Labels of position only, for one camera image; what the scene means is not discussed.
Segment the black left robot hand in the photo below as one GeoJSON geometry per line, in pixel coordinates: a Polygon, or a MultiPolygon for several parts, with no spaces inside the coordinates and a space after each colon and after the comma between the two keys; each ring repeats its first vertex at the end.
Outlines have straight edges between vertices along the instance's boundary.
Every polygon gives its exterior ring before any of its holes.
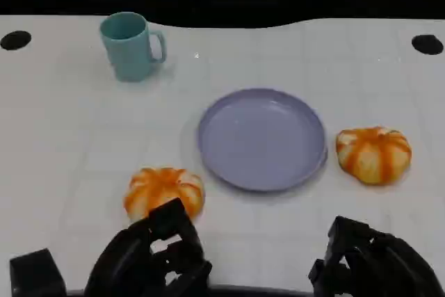
{"type": "Polygon", "coordinates": [[[84,296],[207,296],[212,265],[179,198],[121,230],[99,256],[84,296]]]}

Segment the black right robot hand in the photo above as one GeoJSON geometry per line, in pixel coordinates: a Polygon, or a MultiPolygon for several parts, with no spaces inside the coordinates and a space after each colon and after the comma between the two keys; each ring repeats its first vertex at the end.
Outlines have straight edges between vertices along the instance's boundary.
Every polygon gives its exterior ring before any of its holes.
{"type": "Polygon", "coordinates": [[[431,266],[403,239],[343,216],[328,237],[308,275],[315,296],[444,295],[431,266]]]}

